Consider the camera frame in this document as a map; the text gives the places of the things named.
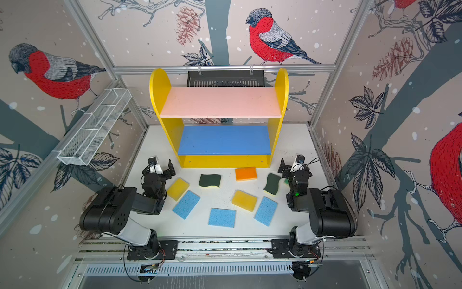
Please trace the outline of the plain yellow sponge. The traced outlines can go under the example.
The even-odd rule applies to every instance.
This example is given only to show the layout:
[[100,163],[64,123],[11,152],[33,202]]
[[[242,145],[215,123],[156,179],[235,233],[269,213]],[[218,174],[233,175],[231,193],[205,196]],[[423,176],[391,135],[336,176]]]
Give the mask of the plain yellow sponge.
[[190,184],[182,178],[178,178],[167,190],[167,195],[174,201],[179,201],[182,195],[188,190]]

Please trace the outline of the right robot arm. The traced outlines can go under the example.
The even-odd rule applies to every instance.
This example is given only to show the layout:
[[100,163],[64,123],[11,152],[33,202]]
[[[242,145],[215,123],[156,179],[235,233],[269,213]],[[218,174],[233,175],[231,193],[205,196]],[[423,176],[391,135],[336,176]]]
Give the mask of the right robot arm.
[[309,186],[313,174],[304,160],[303,155],[297,155],[292,165],[281,160],[278,168],[278,173],[289,184],[286,194],[288,208],[307,214],[307,222],[289,232],[288,248],[296,256],[326,238],[350,238],[357,230],[350,204],[338,189]]

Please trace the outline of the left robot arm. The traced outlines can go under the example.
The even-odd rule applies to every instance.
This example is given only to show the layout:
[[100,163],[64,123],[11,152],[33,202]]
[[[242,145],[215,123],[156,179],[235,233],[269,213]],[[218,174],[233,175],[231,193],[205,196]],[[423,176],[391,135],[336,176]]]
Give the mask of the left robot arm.
[[83,211],[79,227],[83,231],[111,235],[133,248],[157,249],[157,236],[130,217],[132,212],[159,215],[167,198],[166,181],[176,171],[171,161],[163,169],[158,157],[150,157],[142,171],[142,194],[135,187],[105,187]]

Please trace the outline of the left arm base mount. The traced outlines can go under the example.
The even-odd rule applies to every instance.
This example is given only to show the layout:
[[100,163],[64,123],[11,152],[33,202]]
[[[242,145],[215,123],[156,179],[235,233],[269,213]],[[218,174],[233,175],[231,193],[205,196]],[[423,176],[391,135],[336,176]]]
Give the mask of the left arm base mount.
[[127,260],[174,260],[179,242],[176,240],[161,240],[146,246],[129,246]]

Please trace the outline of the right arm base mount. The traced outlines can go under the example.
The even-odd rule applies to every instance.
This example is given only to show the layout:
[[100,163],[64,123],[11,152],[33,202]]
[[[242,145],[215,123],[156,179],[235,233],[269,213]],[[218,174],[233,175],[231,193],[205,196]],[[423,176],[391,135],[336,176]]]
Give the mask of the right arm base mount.
[[276,238],[271,240],[271,246],[267,250],[275,259],[289,258],[321,258],[319,247],[313,245],[299,244],[287,238]]

